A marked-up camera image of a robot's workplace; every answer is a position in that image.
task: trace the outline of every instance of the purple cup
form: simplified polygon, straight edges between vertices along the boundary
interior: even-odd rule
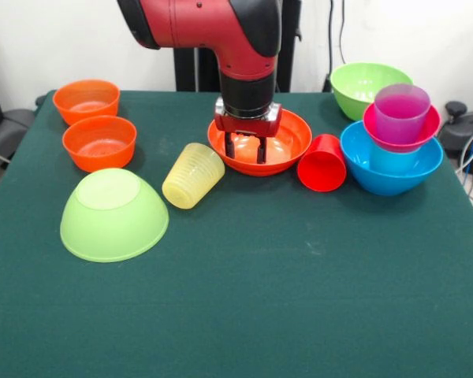
[[[431,107],[427,93],[410,84],[383,88],[374,103],[377,137],[394,144],[414,143]]]

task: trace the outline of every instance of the blue bowl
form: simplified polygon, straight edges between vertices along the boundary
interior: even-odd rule
[[[398,195],[422,183],[443,161],[443,149],[436,138],[422,146],[417,162],[406,173],[386,174],[370,167],[372,141],[362,121],[350,124],[340,137],[348,168],[359,184],[376,195]]]
[[[403,176],[419,163],[420,149],[407,153],[384,150],[371,140],[370,169],[385,175]]]

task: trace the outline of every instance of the green bowl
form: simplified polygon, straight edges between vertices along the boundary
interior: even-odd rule
[[[168,210],[158,193],[124,169],[84,177],[61,219],[66,249],[84,260],[123,261],[152,248],[168,228]]]
[[[375,95],[397,83],[412,84],[412,79],[399,69],[379,63],[349,63],[331,74],[334,97],[351,120],[362,120]]]

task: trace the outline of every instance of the white wall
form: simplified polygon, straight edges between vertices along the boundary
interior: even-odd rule
[[[334,45],[341,0],[333,22]],[[327,72],[329,0],[303,0],[294,91],[320,91]],[[473,109],[473,0],[346,0],[347,61],[395,65],[443,107]],[[341,63],[336,47],[335,67]],[[147,50],[131,36],[115,0],[0,0],[0,100],[33,107],[72,80],[99,77],[123,89],[174,90],[172,50]]]
[[[341,0],[334,0],[334,66],[341,63]],[[294,91],[320,91],[328,71],[329,0],[303,0]],[[458,99],[473,109],[473,0],[345,0],[345,60],[377,61],[405,71],[443,110]]]
[[[0,0],[0,102],[33,108],[70,81],[175,90],[173,52],[141,47],[115,0]]]

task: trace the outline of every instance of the yellow cup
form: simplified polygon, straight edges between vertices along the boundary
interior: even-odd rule
[[[180,209],[192,209],[224,171],[224,163],[215,151],[200,143],[189,143],[163,182],[163,195]]]

